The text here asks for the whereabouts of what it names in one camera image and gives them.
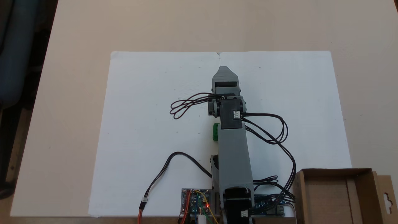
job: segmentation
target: beige table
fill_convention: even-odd
[[[398,192],[393,0],[59,0],[11,215],[88,216],[112,51],[317,50],[332,52],[353,167]]]

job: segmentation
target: white foam board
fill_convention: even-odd
[[[239,77],[248,112],[282,116],[289,126],[284,146],[302,168],[351,168],[332,57],[305,52],[113,52],[103,108],[89,214],[137,216],[144,192],[167,157],[182,151],[210,171],[217,154],[207,105],[192,107],[179,120],[170,104],[210,92],[219,66]],[[272,134],[274,118],[252,119]],[[254,179],[278,175],[287,181],[291,161],[277,145],[247,133]],[[143,216],[178,216],[181,188],[211,188],[212,180],[190,160],[176,156],[154,185]],[[260,187],[256,193],[276,193]],[[287,209],[287,216],[293,216]]]

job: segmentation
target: red wire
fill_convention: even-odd
[[[140,211],[138,212],[137,224],[141,224],[141,218],[142,218],[142,209],[140,209]]]
[[[187,214],[188,214],[188,206],[189,206],[189,199],[191,198],[191,190],[189,190],[189,192],[187,193],[187,201],[186,201],[186,205],[185,205],[185,210],[184,210],[184,216],[182,217],[182,221],[180,224],[184,224],[185,219],[187,218]]]

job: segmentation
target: white connector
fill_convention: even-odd
[[[198,224],[207,224],[205,215],[198,215]]]
[[[239,110],[234,110],[234,119],[240,119],[240,111]]]
[[[240,211],[240,215],[241,215],[241,217],[248,217],[249,216],[249,212],[247,210]]]

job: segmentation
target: box flap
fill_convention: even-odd
[[[377,182],[383,221],[385,224],[397,223],[398,209],[395,200],[394,188],[392,186],[391,176],[377,175]],[[387,208],[384,203],[384,194],[387,195],[387,199],[391,202],[391,207],[389,208],[390,213],[387,213]]]
[[[346,177],[371,172],[372,169],[302,169],[301,171],[303,171],[304,177]]]

